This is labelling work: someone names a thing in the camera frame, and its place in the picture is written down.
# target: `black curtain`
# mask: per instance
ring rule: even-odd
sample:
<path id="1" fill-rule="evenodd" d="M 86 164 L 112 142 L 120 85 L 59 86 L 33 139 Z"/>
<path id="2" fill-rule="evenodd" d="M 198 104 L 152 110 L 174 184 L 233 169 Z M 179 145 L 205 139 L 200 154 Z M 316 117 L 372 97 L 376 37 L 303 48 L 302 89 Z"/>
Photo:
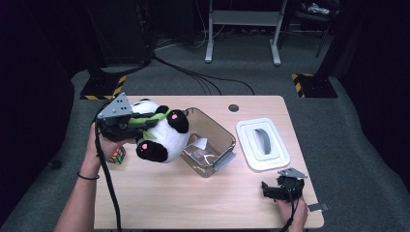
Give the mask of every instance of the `black curtain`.
<path id="1" fill-rule="evenodd" d="M 0 225 L 64 141 L 72 77 L 103 66 L 87 16 L 79 0 L 0 1 Z"/>
<path id="2" fill-rule="evenodd" d="M 317 76 L 339 78 L 362 130 L 410 190 L 407 1 L 348 1 Z"/>

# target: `human hand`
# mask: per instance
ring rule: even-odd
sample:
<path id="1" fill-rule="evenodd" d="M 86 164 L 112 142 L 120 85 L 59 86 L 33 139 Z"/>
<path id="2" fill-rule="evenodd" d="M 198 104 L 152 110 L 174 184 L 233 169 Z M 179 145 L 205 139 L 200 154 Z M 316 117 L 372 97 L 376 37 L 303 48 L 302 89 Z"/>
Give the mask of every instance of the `human hand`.
<path id="1" fill-rule="evenodd" d="M 86 154 L 94 154 L 94 155 L 97 154 L 95 129 L 96 129 L 96 125 L 95 123 L 93 123 L 90 128 L 90 135 L 88 137 Z M 100 139 L 100 145 L 101 145 L 105 160 L 110 159 L 114 155 L 115 151 L 121 146 L 123 146 L 124 144 L 133 142 L 133 139 L 113 142 L 105 138 L 102 134 L 100 134 L 99 139 Z"/>
<path id="2" fill-rule="evenodd" d="M 292 215 L 292 204 L 283 200 L 277 200 L 277 202 L 282 220 L 286 223 Z M 288 231 L 301 232 L 304 230 L 305 223 L 308 219 L 308 204 L 303 196 L 299 198 L 299 202 L 297 199 L 293 204 L 295 207 L 298 205 L 298 208 L 296 209 L 295 215 L 293 216 L 293 222 L 289 226 Z"/>

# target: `panda plush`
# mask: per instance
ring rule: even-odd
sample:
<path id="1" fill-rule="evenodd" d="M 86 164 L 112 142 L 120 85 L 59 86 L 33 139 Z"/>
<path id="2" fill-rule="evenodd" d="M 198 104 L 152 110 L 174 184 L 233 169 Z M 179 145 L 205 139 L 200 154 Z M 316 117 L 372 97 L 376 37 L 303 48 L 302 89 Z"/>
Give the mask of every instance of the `panda plush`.
<path id="1" fill-rule="evenodd" d="M 171 162 L 182 154 L 190 138 L 189 121 L 182 110 L 169 109 L 148 99 L 132 103 L 132 112 L 158 116 L 157 124 L 136 141 L 136 154 L 144 160 Z"/>

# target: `stainless steel container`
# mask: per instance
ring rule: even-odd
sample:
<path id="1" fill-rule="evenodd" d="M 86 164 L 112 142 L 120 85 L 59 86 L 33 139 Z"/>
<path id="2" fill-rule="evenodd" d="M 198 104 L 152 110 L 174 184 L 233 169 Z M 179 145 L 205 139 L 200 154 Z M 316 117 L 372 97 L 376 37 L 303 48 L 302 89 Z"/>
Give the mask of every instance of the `stainless steel container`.
<path id="1" fill-rule="evenodd" d="M 212 118 L 197 108 L 186 109 L 190 122 L 190 140 L 181 158 L 201 177 L 208 178 L 223 170 L 235 154 L 235 137 Z M 204 149 L 191 145 L 199 138 L 207 138 Z"/>

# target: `colorful cube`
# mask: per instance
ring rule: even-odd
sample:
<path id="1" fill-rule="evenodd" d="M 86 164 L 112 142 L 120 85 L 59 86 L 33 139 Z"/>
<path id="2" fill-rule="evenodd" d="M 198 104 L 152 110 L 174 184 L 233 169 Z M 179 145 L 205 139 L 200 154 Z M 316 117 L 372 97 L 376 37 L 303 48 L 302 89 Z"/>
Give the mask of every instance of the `colorful cube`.
<path id="1" fill-rule="evenodd" d="M 108 161 L 112 163 L 121 164 L 124 160 L 124 156 L 126 155 L 126 153 L 127 152 L 124 149 L 124 147 L 120 147 L 119 149 L 117 149 L 117 151 L 115 151 L 114 155 Z"/>

